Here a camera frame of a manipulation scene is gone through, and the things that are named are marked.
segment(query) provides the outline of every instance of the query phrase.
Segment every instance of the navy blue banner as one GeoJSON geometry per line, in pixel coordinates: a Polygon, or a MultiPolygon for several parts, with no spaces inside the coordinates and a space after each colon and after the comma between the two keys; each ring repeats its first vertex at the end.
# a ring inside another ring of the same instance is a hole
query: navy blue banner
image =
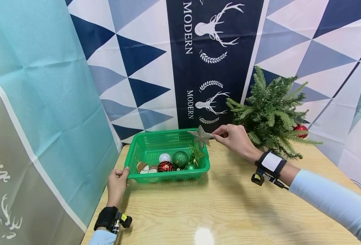
{"type": "Polygon", "coordinates": [[[212,132],[232,122],[240,101],[263,0],[167,0],[179,128],[212,132]]]}

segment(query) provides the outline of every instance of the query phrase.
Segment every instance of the green glitter ball ornament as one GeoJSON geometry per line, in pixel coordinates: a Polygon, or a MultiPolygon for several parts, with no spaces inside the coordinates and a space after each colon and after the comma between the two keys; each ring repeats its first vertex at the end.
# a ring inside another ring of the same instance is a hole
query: green glitter ball ornament
{"type": "Polygon", "coordinates": [[[189,156],[184,151],[177,151],[172,156],[172,164],[175,166],[175,168],[184,169],[188,163],[189,156]]]}
{"type": "Polygon", "coordinates": [[[185,170],[195,170],[196,166],[193,163],[186,165],[185,170]]]}

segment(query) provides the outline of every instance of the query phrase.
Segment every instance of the white patch on strap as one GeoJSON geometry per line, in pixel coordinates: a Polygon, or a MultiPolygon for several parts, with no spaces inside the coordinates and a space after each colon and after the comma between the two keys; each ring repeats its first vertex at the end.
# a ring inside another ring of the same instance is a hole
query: white patch on strap
{"type": "Polygon", "coordinates": [[[283,160],[281,157],[278,157],[277,155],[274,155],[273,153],[269,152],[262,161],[262,165],[268,170],[274,172],[278,167],[279,163],[281,162],[281,160],[283,160]]]}

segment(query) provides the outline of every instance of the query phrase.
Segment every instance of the green plastic basket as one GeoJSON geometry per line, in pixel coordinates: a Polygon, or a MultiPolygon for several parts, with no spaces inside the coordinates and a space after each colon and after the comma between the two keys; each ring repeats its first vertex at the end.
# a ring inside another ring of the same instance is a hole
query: green plastic basket
{"type": "Polygon", "coordinates": [[[194,144],[194,137],[187,131],[196,130],[197,129],[179,129],[136,134],[131,142],[125,161],[125,167],[129,166],[130,168],[128,178],[138,183],[199,179],[201,175],[210,168],[209,155],[206,147],[201,149],[205,156],[200,158],[199,167],[195,170],[149,174],[139,174],[137,172],[137,164],[139,161],[147,163],[149,166],[157,165],[159,164],[158,157],[164,152],[172,156],[178,150],[183,150],[190,157],[191,151],[189,145],[194,144]]]}

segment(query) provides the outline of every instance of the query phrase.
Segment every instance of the red ornament ball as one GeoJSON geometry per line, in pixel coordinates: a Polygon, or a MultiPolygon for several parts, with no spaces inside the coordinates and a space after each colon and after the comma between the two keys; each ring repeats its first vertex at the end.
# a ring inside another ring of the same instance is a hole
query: red ornament ball
{"type": "MultiPolygon", "coordinates": [[[[307,131],[307,127],[302,124],[298,124],[296,127],[294,127],[294,131],[307,131]]],[[[309,135],[309,134],[300,134],[300,135],[298,135],[298,137],[305,138],[305,137],[307,137],[307,135],[309,135]]]]}
{"type": "Polygon", "coordinates": [[[174,165],[168,161],[161,162],[157,165],[157,172],[175,171],[174,165]]]}

